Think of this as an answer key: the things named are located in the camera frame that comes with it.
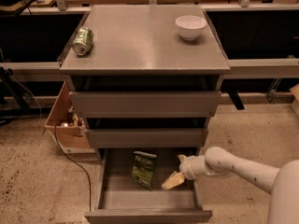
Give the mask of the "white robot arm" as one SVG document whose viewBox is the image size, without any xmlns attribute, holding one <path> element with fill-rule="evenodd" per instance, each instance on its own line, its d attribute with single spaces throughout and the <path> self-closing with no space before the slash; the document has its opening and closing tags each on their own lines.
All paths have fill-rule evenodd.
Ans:
<svg viewBox="0 0 299 224">
<path fill-rule="evenodd" d="M 162 184 L 165 190 L 196 180 L 200 175 L 234 173 L 270 195 L 267 224 L 299 224 L 299 160 L 281 168 L 272 167 L 233 155 L 222 147 L 210 147 L 204 155 L 178 155 L 179 172 Z"/>
</svg>

